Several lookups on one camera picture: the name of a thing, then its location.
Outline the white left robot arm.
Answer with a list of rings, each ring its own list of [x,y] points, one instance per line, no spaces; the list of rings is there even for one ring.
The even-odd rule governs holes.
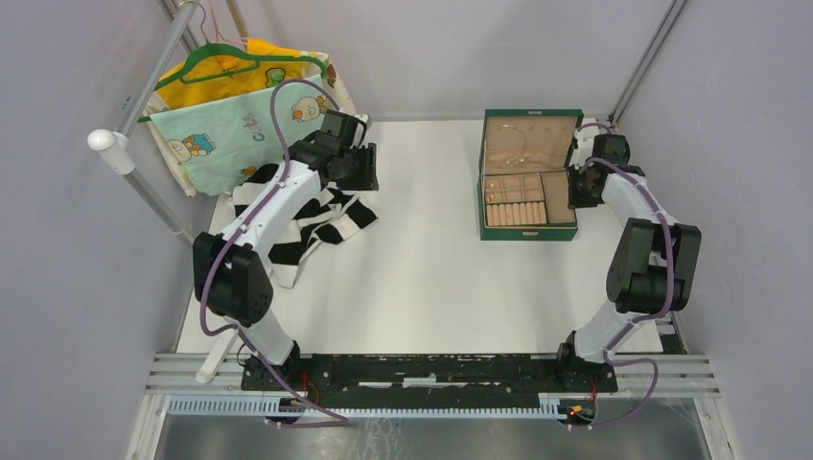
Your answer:
[[[297,347],[271,309],[272,247],[283,241],[295,215],[330,184],[351,192],[376,191],[376,146],[363,142],[370,120],[328,110],[319,129],[291,144],[257,197],[219,233],[202,232],[193,242],[199,318],[222,317],[247,346],[267,360],[264,376],[278,390],[301,378]]]

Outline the green jewelry tray with compartments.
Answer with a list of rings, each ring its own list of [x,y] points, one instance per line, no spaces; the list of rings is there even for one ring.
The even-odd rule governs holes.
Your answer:
[[[479,196],[486,229],[577,227],[564,171],[484,175]]]

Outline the green jewelry box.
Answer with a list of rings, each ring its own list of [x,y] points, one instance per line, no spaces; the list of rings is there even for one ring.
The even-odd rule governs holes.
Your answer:
[[[477,212],[484,242],[570,242],[578,232],[567,168],[580,109],[488,108],[478,158]]]

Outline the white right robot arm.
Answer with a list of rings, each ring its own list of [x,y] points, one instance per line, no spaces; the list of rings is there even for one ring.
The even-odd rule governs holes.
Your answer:
[[[606,205],[623,226],[607,271],[605,303],[557,351],[553,376],[567,391],[617,367],[615,353],[638,327],[681,311],[690,298],[702,233],[662,207],[630,160],[624,136],[600,133],[584,163],[566,170],[570,208]]]

